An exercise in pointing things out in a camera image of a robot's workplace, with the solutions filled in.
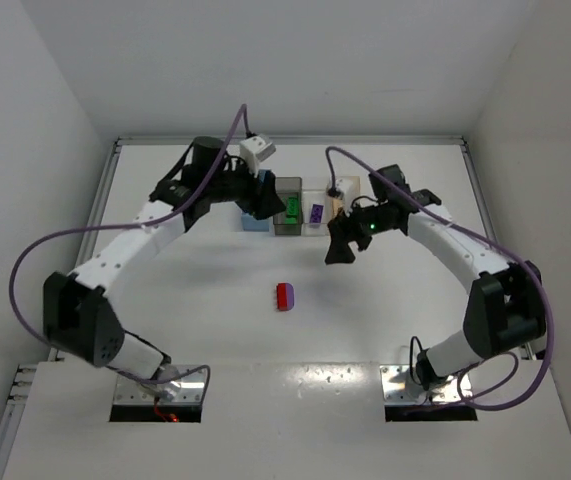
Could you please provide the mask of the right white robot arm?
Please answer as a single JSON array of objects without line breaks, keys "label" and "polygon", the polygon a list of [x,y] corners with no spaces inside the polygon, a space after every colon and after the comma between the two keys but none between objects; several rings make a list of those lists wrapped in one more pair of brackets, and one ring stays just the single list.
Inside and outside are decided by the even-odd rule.
[{"label": "right white robot arm", "polygon": [[373,237],[398,230],[430,251],[461,283],[468,302],[459,331],[421,351],[414,380],[429,390],[451,375],[546,333],[545,311],[531,263],[511,261],[455,229],[448,210],[428,189],[414,191],[397,165],[370,175],[375,202],[352,202],[329,221],[328,265],[351,264]]}]

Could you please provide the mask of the green lego plate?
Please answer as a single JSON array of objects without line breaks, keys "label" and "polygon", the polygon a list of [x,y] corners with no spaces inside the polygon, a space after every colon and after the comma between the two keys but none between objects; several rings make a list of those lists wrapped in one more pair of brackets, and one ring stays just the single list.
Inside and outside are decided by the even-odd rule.
[{"label": "green lego plate", "polygon": [[286,215],[299,215],[299,198],[297,196],[287,198]]}]

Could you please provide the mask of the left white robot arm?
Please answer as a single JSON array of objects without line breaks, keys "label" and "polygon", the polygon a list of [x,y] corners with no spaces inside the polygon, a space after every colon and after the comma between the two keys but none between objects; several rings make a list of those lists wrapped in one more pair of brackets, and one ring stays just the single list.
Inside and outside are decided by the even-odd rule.
[{"label": "left white robot arm", "polygon": [[210,136],[192,140],[159,180],[133,224],[72,272],[44,283],[43,330],[57,349],[141,384],[170,380],[170,357],[127,331],[114,309],[130,275],[187,233],[212,205],[235,203],[257,220],[284,212],[276,177],[260,168],[276,151],[264,135],[242,140],[239,153]]}]

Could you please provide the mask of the dark green lego brick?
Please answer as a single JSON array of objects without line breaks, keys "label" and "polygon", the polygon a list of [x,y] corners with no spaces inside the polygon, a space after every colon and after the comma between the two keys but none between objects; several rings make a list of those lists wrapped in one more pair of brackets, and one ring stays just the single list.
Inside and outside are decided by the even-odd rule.
[{"label": "dark green lego brick", "polygon": [[285,217],[284,223],[286,225],[298,225],[299,224],[299,217],[297,215],[287,215]]}]

